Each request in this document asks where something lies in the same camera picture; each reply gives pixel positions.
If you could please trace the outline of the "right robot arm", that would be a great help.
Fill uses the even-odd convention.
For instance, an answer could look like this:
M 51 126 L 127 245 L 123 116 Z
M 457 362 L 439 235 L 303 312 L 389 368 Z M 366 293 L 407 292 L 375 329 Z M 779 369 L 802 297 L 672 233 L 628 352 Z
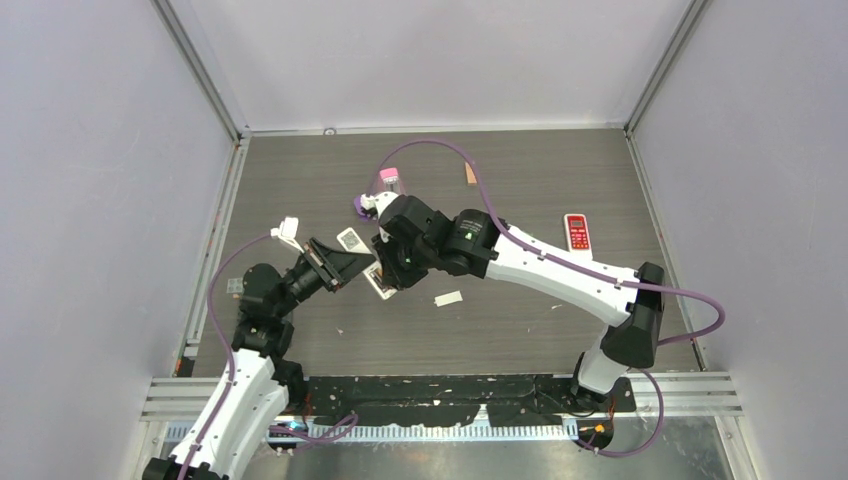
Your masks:
M 664 314 L 662 267 L 619 268 L 541 242 L 502 219 L 466 209 L 454 218 L 415 196 L 363 195 L 360 212 L 378 223 L 372 239 L 382 282 L 406 290 L 432 271 L 521 285 L 564 300 L 605 328 L 580 354 L 567 399 L 598 409 L 629 369 L 653 366 Z

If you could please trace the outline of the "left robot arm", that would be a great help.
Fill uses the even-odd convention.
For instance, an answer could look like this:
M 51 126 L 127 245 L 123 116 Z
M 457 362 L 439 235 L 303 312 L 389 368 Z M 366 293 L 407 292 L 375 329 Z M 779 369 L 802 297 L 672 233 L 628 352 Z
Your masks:
M 232 336 L 219 337 L 226 364 L 211 398 L 187 436 L 165 459 L 152 458 L 144 479 L 239 479 L 281 414 L 306 403 L 301 364 L 286 359 L 293 312 L 320 290 L 339 291 L 376 260 L 311 238 L 295 263 L 279 272 L 268 263 L 248 268 Z

